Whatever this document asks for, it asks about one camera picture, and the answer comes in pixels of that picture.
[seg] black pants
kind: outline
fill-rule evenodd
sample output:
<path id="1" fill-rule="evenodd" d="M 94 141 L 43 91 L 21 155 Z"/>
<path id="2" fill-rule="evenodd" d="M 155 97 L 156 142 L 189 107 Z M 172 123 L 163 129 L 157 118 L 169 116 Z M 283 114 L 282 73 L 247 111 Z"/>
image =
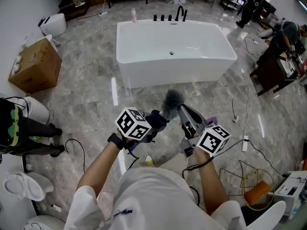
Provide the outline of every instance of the black pants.
<path id="1" fill-rule="evenodd" d="M 19 146 L 12 148 L 10 154 L 13 155 L 47 155 L 59 154 L 59 147 L 57 145 L 45 145 L 31 140 L 31 136 L 40 137 L 54 137 L 57 134 L 57 130 L 54 126 L 41 124 L 31 118 L 23 118 L 23 123 L 20 130 L 21 143 Z"/>
<path id="2" fill-rule="evenodd" d="M 242 17 L 240 21 L 240 24 L 242 26 L 246 25 L 251 20 L 253 12 L 254 12 L 254 4 L 250 3 L 245 4 L 242 10 Z"/>
<path id="3" fill-rule="evenodd" d="M 259 60 L 257 61 L 258 66 L 260 66 L 264 61 L 269 59 L 271 56 L 275 56 L 276 58 L 278 58 L 279 55 L 282 54 L 283 52 L 285 52 L 285 50 L 279 48 L 273 38 L 271 40 L 268 49 L 260 56 Z"/>

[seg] black faucet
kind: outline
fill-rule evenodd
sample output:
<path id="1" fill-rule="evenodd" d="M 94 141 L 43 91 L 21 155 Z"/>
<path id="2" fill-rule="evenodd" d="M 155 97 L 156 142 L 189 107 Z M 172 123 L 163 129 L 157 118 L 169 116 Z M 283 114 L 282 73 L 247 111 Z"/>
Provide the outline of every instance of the black faucet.
<path id="1" fill-rule="evenodd" d="M 188 13 L 188 10 L 185 10 L 185 11 L 184 11 L 183 20 L 182 20 L 183 22 L 184 22 L 184 21 L 186 21 L 186 16 L 187 16 L 187 13 Z"/>
<path id="2" fill-rule="evenodd" d="M 183 7 L 182 7 L 182 6 L 179 6 L 178 11 L 177 11 L 177 16 L 176 16 L 175 21 L 178 21 L 178 17 L 179 17 L 179 12 L 180 12 L 180 9 L 181 9 L 181 16 L 183 16 Z"/>

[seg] shirt sleeve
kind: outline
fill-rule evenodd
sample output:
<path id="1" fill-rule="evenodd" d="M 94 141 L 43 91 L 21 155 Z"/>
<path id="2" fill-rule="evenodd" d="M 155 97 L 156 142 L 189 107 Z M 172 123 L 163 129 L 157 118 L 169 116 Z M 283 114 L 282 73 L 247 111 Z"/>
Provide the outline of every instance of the shirt sleeve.
<path id="1" fill-rule="evenodd" d="M 243 218 L 241 207 L 237 201 L 227 201 L 220 205 L 211 215 L 211 217 L 228 229 L 233 218 L 239 217 L 238 230 L 246 230 L 246 223 Z"/>
<path id="2" fill-rule="evenodd" d="M 82 186 L 75 192 L 64 230 L 94 230 L 104 220 L 94 189 Z"/>

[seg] black shoe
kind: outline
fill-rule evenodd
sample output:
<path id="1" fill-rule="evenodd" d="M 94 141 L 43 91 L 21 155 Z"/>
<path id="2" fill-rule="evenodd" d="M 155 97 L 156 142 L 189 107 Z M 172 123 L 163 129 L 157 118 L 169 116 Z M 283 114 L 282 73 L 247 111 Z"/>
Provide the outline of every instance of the black shoe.
<path id="1" fill-rule="evenodd" d="M 242 25 L 240 22 L 237 21 L 236 24 L 237 24 L 239 27 L 244 28 L 244 25 Z"/>
<path id="2" fill-rule="evenodd" d="M 57 128 L 57 136 L 61 136 L 63 131 L 60 128 Z"/>
<path id="3" fill-rule="evenodd" d="M 56 128 L 56 126 L 53 123 L 50 123 L 49 126 L 56 129 L 56 136 L 62 135 L 63 131 L 60 128 Z"/>
<path id="4" fill-rule="evenodd" d="M 54 144 L 51 144 L 51 146 L 52 146 L 52 147 L 56 147 L 56 148 L 59 149 L 59 153 L 57 153 L 57 154 L 50 154 L 50 156 L 51 156 L 52 158 L 58 157 L 58 156 L 65 150 L 65 147 L 64 147 L 63 145 L 54 145 Z"/>

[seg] white bottle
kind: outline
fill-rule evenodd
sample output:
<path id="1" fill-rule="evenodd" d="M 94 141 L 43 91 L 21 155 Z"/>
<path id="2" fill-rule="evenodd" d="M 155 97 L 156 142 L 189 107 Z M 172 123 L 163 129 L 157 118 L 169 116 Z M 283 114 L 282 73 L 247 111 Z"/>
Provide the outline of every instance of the white bottle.
<path id="1" fill-rule="evenodd" d="M 131 20 L 132 20 L 132 22 L 133 23 L 136 23 L 136 11 L 135 11 L 135 9 L 132 9 L 131 10 Z"/>

